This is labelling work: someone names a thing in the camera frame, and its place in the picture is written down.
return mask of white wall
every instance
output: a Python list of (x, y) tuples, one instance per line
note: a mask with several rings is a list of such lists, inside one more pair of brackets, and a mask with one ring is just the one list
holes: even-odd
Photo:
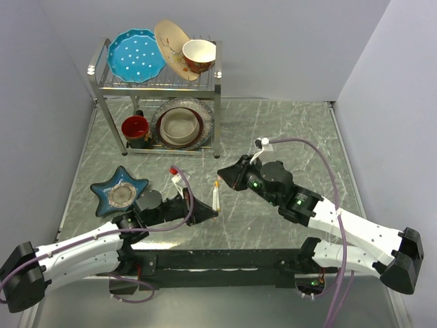
[(437, 327), (437, 2), (392, 0), (335, 105), (368, 217), (423, 239), (414, 327)]
[[(0, 9), (0, 264), (19, 243), (52, 243), (93, 102), (36, 0)], [(20, 314), (0, 307), (0, 326)]]
[(390, 0), (38, 0), (81, 76), (100, 37), (168, 18), (223, 41), (223, 95), (335, 100)]

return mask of blue plate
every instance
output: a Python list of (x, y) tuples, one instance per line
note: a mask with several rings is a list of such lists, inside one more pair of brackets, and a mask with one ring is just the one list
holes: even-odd
[(125, 82), (144, 83), (165, 66), (155, 35), (148, 29), (130, 29), (120, 34), (108, 48), (112, 73)]
[(134, 179), (124, 167), (117, 167), (111, 179), (89, 186), (98, 197), (96, 216), (128, 210), (148, 184), (148, 179)]

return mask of star-shaped plate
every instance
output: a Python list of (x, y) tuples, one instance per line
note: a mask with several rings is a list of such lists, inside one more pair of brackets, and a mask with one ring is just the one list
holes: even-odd
[(96, 216), (101, 217), (117, 211), (124, 212), (148, 184), (148, 179), (134, 179), (124, 167), (117, 167), (111, 179), (89, 186), (99, 199)]

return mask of beige plate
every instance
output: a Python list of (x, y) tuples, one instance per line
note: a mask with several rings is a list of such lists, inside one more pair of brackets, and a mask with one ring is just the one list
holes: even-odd
[(171, 68), (183, 79), (194, 81), (199, 74), (191, 72), (182, 56), (182, 47), (190, 38), (175, 23), (162, 20), (155, 26), (155, 38), (159, 50)]

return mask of wire shelf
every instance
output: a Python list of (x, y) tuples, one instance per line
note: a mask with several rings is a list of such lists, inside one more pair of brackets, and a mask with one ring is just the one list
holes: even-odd
[(213, 73), (214, 69), (211, 69), (205, 73), (200, 74), (199, 78), (194, 81), (187, 81), (180, 77), (170, 65), (165, 65), (159, 72), (158, 76), (150, 79), (144, 83), (129, 83), (125, 82), (126, 77), (117, 77), (112, 72), (108, 72), (106, 76), (102, 75), (102, 79), (99, 82), (99, 86), (103, 88), (153, 88), (153, 89), (186, 89), (186, 90), (204, 90), (213, 91), (214, 81)]
[[(111, 132), (117, 142), (117, 145), (123, 155), (136, 154), (189, 154), (202, 155), (205, 152), (213, 152), (214, 157), (219, 157), (220, 148), (220, 106), (221, 106), (221, 41), (211, 41), (216, 45), (216, 63), (212, 69), (200, 74), (199, 78), (194, 81), (187, 81), (180, 77), (170, 65), (165, 65), (159, 74), (144, 83), (125, 82), (126, 77), (115, 76), (106, 60), (104, 64), (98, 65), (100, 59), (104, 58), (104, 51), (111, 44), (110, 39), (102, 38), (91, 62), (88, 65), (88, 77), (91, 87), (96, 94), (96, 99), (102, 107), (104, 116), (108, 122)], [(212, 139), (197, 150), (167, 150), (160, 145), (155, 145), (152, 149), (135, 149), (129, 148), (122, 140), (113, 118), (107, 107), (104, 96), (128, 96), (132, 100), (134, 112), (140, 106), (155, 107), (158, 103), (170, 98), (193, 97), (207, 101), (214, 112), (214, 131)]]

